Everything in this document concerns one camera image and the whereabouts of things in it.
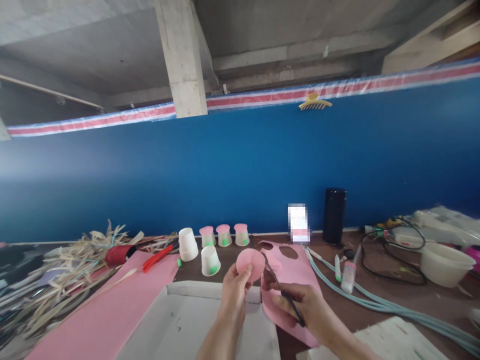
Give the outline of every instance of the yellow hair clip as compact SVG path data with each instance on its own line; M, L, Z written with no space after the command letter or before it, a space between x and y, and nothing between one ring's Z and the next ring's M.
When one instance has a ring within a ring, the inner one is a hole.
M325 100L317 100L318 94L312 93L306 97L306 101L299 105L300 111L310 109L325 109L325 106L331 107L332 103Z

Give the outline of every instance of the scissor handle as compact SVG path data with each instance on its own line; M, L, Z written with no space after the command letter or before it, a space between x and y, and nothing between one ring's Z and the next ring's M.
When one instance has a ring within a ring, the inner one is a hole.
M165 255L167 255L173 249L174 249L174 245L170 244L166 248L164 248L162 251L160 251L159 253L156 253L147 261L145 261L145 263L143 263L143 272L147 273L153 265L155 265L160 260L162 260L165 257Z
M302 315L300 314L300 311L297 309L297 307L295 306L294 304L294 301L292 300L292 297L290 296L290 294L288 294L287 292L285 292L284 290L280 291L280 294L286 298L288 300L288 302L290 303L290 306L293 308L293 311L295 311L295 314L296 314L296 317L298 318L297 320L297 323L302 327L304 328L305 327L305 320L304 318L302 317Z

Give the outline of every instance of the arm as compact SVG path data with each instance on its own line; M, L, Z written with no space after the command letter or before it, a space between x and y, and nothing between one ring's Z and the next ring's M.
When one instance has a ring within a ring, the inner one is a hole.
M245 296L252 286L248 282L251 274L251 265L240 275L235 263L228 269L223 278L216 321L203 341L196 360L235 359L237 341L245 321Z
M333 312L323 296L309 285L281 284L283 290L295 300L295 306L318 342L325 345L341 360L379 360L380 357L365 343L358 340ZM271 288L280 290L276 283ZM283 296L275 296L273 302L290 316L295 311Z

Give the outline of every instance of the black thermos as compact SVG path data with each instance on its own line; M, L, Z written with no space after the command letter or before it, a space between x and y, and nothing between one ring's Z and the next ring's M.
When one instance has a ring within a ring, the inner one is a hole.
M325 212L323 214L323 240L341 245L344 229L345 201L347 190L329 187L325 191Z

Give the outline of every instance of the red and white stripe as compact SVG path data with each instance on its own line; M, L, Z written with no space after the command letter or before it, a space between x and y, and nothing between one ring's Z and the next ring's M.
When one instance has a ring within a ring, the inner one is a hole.
M399 74L351 79L303 87L267 90L259 92L220 95L207 98L207 107L211 112L220 110L238 110L266 107L290 103L301 103L307 95L317 93L320 99L388 92L411 89L421 86L444 84L454 81L480 77L480 60L451 66L432 67L419 71ZM7 127L15 137L33 137L66 133L79 130L105 128L116 125L140 123L145 121L169 120L176 117L173 102L109 113L80 119L52 123L20 125Z

